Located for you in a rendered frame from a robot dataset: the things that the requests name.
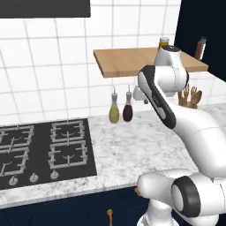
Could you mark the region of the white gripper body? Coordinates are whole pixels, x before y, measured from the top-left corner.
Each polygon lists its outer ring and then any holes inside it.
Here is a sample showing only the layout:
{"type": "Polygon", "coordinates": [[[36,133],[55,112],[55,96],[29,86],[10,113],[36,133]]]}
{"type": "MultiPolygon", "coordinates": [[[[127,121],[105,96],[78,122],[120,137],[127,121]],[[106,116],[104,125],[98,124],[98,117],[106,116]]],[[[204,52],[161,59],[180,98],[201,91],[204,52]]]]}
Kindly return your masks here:
{"type": "Polygon", "coordinates": [[[135,101],[143,101],[145,104],[148,104],[148,99],[138,85],[135,86],[132,97],[135,101]]]}

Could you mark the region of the dark vinegar bottle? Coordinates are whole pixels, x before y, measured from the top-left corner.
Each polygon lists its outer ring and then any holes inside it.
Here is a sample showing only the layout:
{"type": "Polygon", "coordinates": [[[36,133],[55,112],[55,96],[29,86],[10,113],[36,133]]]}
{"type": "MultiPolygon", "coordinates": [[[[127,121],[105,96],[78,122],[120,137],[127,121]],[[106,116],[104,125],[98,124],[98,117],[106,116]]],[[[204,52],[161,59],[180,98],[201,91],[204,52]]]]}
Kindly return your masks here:
{"type": "Polygon", "coordinates": [[[126,102],[123,110],[123,119],[125,122],[130,122],[132,120],[133,111],[132,111],[131,98],[132,98],[132,92],[128,90],[126,92],[126,102]]]}

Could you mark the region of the yellow oil bottle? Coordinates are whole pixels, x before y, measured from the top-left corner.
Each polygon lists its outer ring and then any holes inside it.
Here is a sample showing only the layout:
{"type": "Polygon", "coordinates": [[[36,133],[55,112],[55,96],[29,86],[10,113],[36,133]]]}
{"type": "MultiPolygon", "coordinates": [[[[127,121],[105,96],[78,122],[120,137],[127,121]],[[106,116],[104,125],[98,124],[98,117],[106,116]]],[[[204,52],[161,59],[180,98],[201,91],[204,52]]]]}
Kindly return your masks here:
{"type": "Polygon", "coordinates": [[[113,92],[111,94],[111,98],[112,98],[112,103],[109,110],[109,121],[112,124],[116,124],[119,120],[119,109],[117,106],[117,93],[113,92]]]}

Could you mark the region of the wooden fork utensil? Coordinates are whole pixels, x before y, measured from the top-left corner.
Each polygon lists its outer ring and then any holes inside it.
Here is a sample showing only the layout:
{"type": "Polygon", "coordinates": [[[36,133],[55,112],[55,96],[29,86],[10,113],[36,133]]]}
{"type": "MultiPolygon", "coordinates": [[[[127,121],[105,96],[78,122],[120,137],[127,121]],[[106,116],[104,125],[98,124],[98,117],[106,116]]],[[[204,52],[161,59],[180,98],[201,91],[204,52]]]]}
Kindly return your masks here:
{"type": "Polygon", "coordinates": [[[183,107],[187,106],[188,95],[189,95],[189,85],[186,85],[183,91],[177,93],[179,106],[183,107]]]}

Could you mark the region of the yellow jar with white lid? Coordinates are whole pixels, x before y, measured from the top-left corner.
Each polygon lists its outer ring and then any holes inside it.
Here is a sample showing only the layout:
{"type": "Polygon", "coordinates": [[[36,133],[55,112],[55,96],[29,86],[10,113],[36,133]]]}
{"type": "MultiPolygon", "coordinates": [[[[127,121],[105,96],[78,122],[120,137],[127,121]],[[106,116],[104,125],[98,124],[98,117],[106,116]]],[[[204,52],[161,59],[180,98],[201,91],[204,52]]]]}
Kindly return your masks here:
{"type": "Polygon", "coordinates": [[[161,37],[159,41],[158,49],[160,49],[162,46],[168,46],[170,42],[170,39],[168,37],[161,37]]]}

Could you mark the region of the brown spice bottle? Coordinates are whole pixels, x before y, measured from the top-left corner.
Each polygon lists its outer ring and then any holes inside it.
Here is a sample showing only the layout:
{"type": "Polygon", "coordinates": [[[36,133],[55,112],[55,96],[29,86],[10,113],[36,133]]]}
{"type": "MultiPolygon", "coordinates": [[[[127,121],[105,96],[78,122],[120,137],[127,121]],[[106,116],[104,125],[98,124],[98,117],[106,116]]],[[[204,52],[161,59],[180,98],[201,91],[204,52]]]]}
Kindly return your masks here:
{"type": "Polygon", "coordinates": [[[205,51],[206,43],[207,43],[206,37],[201,37],[200,40],[198,41],[196,52],[195,52],[195,58],[197,60],[202,59],[204,51],[205,51]]]}

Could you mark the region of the tall navy cabinet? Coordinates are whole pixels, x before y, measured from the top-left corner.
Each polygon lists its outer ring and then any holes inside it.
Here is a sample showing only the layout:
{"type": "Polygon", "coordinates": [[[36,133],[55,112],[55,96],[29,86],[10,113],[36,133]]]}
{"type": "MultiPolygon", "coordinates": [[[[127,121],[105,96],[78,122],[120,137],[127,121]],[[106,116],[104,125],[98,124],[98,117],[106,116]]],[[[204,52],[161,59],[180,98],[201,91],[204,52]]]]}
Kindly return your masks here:
{"type": "Polygon", "coordinates": [[[226,82],[226,0],[182,0],[174,45],[191,57],[207,38],[202,62],[226,82]]]}

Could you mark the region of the black gas hob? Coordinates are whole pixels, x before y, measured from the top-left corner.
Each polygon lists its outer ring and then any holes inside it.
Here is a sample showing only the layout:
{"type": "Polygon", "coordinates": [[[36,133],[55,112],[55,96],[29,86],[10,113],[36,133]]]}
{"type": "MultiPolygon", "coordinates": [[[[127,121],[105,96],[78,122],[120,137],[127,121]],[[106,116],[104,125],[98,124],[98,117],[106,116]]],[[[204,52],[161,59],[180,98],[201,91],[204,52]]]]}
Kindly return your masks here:
{"type": "Polygon", "coordinates": [[[85,118],[0,126],[0,191],[97,174],[85,118]],[[55,170],[59,177],[50,178],[55,170]],[[30,182],[35,173],[39,179],[30,182]],[[9,185],[16,176],[16,185],[9,185]]]}

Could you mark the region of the dark range hood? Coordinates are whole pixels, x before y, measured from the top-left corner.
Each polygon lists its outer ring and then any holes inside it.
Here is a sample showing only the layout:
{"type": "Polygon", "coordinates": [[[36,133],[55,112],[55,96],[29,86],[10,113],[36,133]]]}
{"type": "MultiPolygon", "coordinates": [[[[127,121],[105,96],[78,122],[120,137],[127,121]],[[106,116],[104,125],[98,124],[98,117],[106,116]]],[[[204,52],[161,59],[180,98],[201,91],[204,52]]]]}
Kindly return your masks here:
{"type": "Polygon", "coordinates": [[[0,19],[90,17],[90,0],[0,0],[0,19]]]}

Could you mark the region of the navy base cupboards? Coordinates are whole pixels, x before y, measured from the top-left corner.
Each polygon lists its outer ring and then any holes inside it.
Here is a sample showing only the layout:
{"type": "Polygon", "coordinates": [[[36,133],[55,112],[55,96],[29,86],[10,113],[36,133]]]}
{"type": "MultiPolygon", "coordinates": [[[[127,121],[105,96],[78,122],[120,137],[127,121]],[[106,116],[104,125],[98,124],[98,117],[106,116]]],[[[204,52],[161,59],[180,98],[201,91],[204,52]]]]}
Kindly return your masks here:
{"type": "Polygon", "coordinates": [[[148,200],[134,187],[0,209],[0,226],[136,226],[148,200]]]}

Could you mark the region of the wooden wall shelf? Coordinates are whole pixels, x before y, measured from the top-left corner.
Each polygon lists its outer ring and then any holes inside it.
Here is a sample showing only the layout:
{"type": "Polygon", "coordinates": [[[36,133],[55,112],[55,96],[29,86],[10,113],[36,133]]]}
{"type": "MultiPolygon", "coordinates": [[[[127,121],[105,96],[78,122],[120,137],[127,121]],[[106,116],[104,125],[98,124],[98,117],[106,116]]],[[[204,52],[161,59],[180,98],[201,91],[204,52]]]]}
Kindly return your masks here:
{"type": "Polygon", "coordinates": [[[104,78],[134,77],[153,64],[157,48],[96,49],[94,57],[104,78]]]}

